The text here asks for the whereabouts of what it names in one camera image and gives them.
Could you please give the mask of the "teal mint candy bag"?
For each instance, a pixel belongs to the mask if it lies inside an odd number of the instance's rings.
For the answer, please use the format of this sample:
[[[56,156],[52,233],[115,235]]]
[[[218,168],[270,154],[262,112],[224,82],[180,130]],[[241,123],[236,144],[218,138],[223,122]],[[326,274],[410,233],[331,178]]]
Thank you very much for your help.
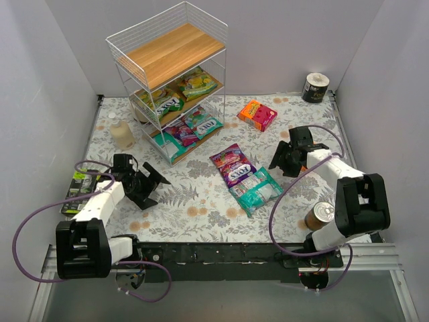
[[[264,167],[229,189],[248,217],[269,201],[277,199],[283,191]]]
[[[162,151],[170,158],[171,163],[181,155],[185,154],[188,150],[177,139],[165,132],[163,134],[157,134],[154,137],[154,140]]]

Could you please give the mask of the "red orange candy box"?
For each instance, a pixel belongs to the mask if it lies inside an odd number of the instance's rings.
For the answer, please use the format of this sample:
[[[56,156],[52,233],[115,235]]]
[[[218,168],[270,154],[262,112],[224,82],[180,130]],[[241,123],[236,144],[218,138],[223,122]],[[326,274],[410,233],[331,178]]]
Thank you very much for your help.
[[[255,129],[264,132],[278,116],[277,111],[256,101],[251,100],[240,110],[237,117]]]

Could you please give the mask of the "purple Fox's berries candy bag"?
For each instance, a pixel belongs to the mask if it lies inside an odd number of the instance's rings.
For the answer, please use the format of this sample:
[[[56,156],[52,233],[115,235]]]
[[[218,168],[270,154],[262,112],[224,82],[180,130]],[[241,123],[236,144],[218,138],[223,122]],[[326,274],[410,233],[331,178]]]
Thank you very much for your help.
[[[230,189],[257,172],[238,144],[209,157]]]
[[[191,146],[199,140],[196,134],[181,119],[168,126],[165,132],[177,139],[184,147]]]

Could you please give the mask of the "teal Fox's fruit candy bag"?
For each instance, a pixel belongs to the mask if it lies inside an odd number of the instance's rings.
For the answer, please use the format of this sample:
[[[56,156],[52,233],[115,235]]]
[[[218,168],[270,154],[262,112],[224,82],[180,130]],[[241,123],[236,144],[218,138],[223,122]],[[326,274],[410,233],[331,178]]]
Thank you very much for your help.
[[[223,126],[216,117],[200,105],[197,105],[188,114],[186,114],[182,118],[182,121],[200,140]]]

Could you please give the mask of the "green yellow Fox's candy bag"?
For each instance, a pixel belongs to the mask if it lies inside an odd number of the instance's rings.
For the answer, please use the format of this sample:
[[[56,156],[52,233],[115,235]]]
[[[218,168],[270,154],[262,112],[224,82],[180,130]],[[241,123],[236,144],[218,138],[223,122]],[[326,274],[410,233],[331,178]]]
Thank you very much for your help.
[[[135,92],[131,100],[142,109],[148,107],[156,113],[158,119],[162,119],[167,113],[181,111],[184,100],[169,87],[164,87],[149,93],[145,90]]]
[[[217,88],[217,83],[200,66],[193,68],[180,78],[176,84],[187,101],[197,99]]]

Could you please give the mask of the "white wire wooden shelf rack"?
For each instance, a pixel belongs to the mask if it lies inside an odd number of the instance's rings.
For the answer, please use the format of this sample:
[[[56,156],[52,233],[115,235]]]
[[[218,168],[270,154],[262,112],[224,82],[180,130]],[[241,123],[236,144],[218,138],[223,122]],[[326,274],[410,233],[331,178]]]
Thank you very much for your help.
[[[177,164],[220,129],[192,144],[173,163],[156,144],[154,137],[157,134],[163,134],[168,126],[182,119],[197,105],[204,107],[221,123],[225,121],[228,35],[229,27],[225,22],[183,1],[106,39],[132,110],[139,111],[146,118],[141,126],[144,137],[170,166]],[[208,94],[187,101],[176,79],[197,66],[218,86]],[[152,93],[164,87],[176,91],[184,100],[181,111],[169,112],[158,119],[151,109],[142,109],[131,100],[137,91]]]

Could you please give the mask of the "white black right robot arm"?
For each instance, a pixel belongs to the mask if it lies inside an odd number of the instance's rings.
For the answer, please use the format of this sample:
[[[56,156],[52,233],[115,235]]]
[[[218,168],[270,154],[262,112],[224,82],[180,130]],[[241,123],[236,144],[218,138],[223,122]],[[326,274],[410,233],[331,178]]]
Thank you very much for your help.
[[[294,184],[315,172],[336,191],[334,219],[307,235],[301,249],[293,252],[274,243],[280,252],[298,258],[331,253],[351,239],[383,231],[391,224],[383,177],[349,166],[343,160],[344,150],[333,152],[315,143],[310,129],[309,125],[290,129],[290,140],[279,142],[269,165],[280,168]]]

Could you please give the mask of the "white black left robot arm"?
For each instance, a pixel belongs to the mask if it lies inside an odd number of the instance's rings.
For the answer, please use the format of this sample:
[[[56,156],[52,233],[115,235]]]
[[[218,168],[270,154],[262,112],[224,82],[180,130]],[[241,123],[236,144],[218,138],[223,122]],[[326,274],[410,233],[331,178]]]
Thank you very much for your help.
[[[108,237],[105,227],[124,198],[145,210],[157,205],[150,195],[158,186],[169,184],[148,162],[140,170],[131,154],[115,154],[113,165],[96,173],[95,178],[95,190],[85,196],[83,208],[56,227],[56,264],[62,280],[104,278],[122,260],[138,266],[143,255],[137,247],[137,236]]]

